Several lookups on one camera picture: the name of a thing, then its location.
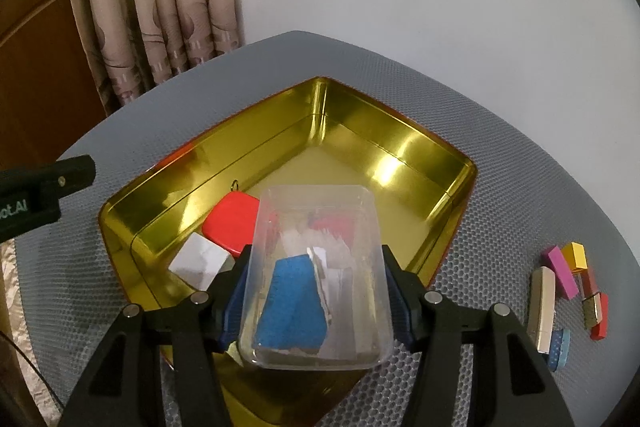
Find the white block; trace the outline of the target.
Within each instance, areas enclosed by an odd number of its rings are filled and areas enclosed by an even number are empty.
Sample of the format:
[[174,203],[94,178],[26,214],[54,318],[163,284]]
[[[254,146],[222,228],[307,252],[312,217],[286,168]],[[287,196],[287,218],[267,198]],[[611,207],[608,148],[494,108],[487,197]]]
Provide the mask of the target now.
[[219,273],[230,271],[234,264],[229,251],[192,233],[170,262],[168,270],[197,291],[206,291]]

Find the clear plastic container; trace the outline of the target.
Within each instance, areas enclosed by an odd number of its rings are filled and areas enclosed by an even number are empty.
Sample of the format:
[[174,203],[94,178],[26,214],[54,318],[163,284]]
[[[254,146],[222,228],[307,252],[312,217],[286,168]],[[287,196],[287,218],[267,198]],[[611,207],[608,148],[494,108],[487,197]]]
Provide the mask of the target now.
[[394,350],[373,194],[275,185],[260,194],[238,338],[263,369],[356,371]]

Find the brown wooden door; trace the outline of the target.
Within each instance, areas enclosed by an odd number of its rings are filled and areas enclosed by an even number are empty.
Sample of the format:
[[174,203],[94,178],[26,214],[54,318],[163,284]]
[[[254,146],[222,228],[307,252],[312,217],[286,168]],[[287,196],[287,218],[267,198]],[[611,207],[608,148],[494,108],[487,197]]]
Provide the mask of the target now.
[[1,168],[54,161],[106,116],[70,0],[1,0]]

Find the dark red lipstick case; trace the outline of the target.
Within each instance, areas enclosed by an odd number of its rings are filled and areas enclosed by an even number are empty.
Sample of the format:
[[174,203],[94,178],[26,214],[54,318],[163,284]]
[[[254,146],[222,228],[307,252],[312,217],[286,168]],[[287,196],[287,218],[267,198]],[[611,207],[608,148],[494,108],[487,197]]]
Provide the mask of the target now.
[[593,269],[587,268],[582,270],[579,275],[582,280],[582,293],[584,294],[584,298],[588,299],[597,295],[599,287],[597,284],[596,274],[594,274]]

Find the red rectangular block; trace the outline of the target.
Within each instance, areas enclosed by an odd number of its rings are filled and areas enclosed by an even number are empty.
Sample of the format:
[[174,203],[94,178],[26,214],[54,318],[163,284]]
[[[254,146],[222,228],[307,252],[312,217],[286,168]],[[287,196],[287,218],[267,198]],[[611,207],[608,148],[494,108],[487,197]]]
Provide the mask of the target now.
[[590,329],[592,340],[603,340],[608,335],[608,295],[599,293],[594,297],[594,312],[596,312],[597,323]]

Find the beige ribbed case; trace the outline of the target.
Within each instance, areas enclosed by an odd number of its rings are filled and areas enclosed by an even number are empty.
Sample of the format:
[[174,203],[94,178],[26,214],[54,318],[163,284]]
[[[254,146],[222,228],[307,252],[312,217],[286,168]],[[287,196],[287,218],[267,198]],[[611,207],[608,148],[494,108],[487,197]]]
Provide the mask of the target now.
[[539,267],[530,278],[526,331],[537,351],[548,355],[553,332],[555,308],[555,274]]

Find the olive small block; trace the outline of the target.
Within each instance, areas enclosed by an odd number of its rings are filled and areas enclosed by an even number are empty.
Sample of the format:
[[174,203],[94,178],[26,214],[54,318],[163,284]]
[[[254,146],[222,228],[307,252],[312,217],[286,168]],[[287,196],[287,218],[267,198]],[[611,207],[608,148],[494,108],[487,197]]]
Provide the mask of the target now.
[[582,300],[582,313],[584,314],[585,328],[593,329],[603,320],[601,294]]

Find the gold tin box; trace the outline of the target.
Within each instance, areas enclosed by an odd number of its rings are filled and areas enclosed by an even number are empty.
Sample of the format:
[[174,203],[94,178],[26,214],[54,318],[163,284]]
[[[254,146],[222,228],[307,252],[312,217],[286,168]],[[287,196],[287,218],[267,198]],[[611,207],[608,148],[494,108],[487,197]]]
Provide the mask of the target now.
[[[317,78],[184,144],[112,196],[99,222],[128,299],[153,311],[197,291],[168,267],[192,233],[204,236],[202,224],[224,195],[259,200],[275,185],[361,185],[373,194],[382,247],[425,286],[476,174],[473,161],[438,136],[363,93]],[[238,338],[214,355],[235,426],[317,424],[367,372],[263,369],[241,357]]]

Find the red rounded block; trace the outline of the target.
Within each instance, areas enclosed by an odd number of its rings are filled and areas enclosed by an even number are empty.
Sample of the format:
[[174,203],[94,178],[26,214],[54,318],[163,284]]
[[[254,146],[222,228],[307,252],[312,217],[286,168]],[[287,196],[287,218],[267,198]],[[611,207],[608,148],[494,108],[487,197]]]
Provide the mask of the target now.
[[233,257],[240,257],[246,245],[253,243],[259,200],[244,192],[224,195],[210,210],[202,224],[202,233]]

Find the yellow cube block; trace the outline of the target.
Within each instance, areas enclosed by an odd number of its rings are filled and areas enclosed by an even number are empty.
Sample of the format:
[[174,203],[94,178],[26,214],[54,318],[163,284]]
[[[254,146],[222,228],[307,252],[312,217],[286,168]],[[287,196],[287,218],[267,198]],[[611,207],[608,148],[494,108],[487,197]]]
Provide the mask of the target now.
[[581,243],[567,243],[561,248],[561,253],[573,273],[580,273],[588,269],[585,247]]

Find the pink rectangular block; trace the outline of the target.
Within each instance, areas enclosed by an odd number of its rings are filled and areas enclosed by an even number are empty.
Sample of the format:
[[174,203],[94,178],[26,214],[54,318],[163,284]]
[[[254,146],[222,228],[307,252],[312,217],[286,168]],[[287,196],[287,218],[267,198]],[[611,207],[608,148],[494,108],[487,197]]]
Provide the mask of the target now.
[[561,249],[558,246],[547,249],[541,255],[541,260],[542,263],[554,273],[556,287],[560,295],[567,300],[572,300],[577,297],[579,289],[573,272],[565,260]]

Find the blue sponge block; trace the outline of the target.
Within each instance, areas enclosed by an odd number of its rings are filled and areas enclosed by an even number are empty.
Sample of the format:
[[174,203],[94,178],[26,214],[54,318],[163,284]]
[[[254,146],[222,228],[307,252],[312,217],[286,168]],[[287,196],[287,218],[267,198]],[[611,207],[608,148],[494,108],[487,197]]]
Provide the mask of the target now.
[[328,320],[310,257],[279,259],[258,320],[256,345],[272,350],[318,351],[327,333]]

